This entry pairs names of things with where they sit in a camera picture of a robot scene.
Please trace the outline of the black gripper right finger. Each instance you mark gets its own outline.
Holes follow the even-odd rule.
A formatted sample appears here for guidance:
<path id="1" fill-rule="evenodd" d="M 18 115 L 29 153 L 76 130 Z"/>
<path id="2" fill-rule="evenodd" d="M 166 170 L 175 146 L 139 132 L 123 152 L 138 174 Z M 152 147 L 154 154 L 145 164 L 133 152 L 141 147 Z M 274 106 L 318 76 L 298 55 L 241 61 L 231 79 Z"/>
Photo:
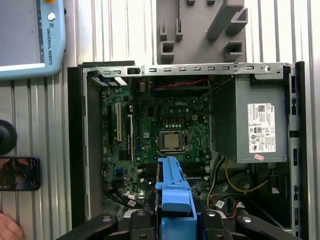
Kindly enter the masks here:
<path id="1" fill-rule="evenodd" d="M 270 224 L 254 215 L 243 214 L 235 218 L 234 227 L 221 211 L 202 212 L 203 240 L 298 240 L 299 237 Z"/>

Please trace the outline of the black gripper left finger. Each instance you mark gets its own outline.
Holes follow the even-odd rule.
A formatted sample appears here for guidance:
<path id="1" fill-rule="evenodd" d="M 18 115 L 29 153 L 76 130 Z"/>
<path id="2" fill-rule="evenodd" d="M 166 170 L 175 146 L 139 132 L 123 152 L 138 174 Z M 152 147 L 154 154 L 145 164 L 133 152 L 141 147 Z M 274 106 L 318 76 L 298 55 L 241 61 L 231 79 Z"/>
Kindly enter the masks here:
<path id="1" fill-rule="evenodd" d="M 119 220 L 114 215 L 100 214 L 60 236 L 59 240 L 153 240 L 151 214 L 141 209 Z"/>

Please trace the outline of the person hand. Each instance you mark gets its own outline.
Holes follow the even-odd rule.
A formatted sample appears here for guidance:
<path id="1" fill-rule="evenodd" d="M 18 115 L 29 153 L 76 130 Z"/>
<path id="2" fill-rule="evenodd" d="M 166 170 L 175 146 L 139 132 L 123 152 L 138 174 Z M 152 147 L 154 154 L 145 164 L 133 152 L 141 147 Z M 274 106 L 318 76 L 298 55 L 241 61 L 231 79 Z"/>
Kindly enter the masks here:
<path id="1" fill-rule="evenodd" d="M 9 217 L 0 214 L 0 239 L 1 240 L 24 240 L 21 228 Z"/>

